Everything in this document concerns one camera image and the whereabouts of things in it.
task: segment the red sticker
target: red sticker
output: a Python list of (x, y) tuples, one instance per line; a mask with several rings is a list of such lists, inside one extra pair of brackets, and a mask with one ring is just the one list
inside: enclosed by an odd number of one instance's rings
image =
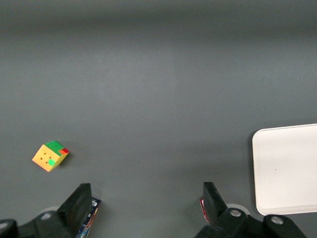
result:
[(205, 211), (205, 207), (204, 207), (204, 199), (203, 198), (200, 199), (200, 206), (202, 207), (202, 211), (203, 211), (205, 220), (209, 223), (209, 219), (207, 217), (207, 214), (206, 214), (206, 211)]

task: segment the screw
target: screw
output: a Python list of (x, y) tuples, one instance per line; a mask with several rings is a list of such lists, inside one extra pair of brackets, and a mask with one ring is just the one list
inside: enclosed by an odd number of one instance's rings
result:
[(0, 229), (4, 229), (8, 226), (8, 222), (0, 223)]
[(45, 213), (42, 217), (41, 217), (41, 220), (43, 221), (43, 220), (47, 220), (47, 219), (49, 219), (49, 218), (51, 218), (51, 214), (50, 213)]
[(239, 212), (238, 210), (231, 210), (230, 214), (234, 217), (240, 217), (241, 216), (241, 212)]
[(271, 217), (271, 221), (278, 225), (282, 225), (284, 223), (283, 220), (277, 216)]

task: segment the white plastic tray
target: white plastic tray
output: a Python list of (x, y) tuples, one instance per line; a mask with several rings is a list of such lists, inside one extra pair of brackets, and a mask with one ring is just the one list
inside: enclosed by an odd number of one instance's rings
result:
[(317, 124), (257, 131), (253, 159), (261, 214), (317, 212)]

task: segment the gray table surface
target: gray table surface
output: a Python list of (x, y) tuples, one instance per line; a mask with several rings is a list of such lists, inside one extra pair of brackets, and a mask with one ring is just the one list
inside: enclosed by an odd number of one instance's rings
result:
[[(316, 1), (0, 3), (0, 219), (82, 182), (91, 238), (192, 238), (213, 181), (257, 218), (251, 138), (317, 122)], [(59, 141), (47, 173), (31, 159)], [(309, 238), (317, 214), (289, 215)]]

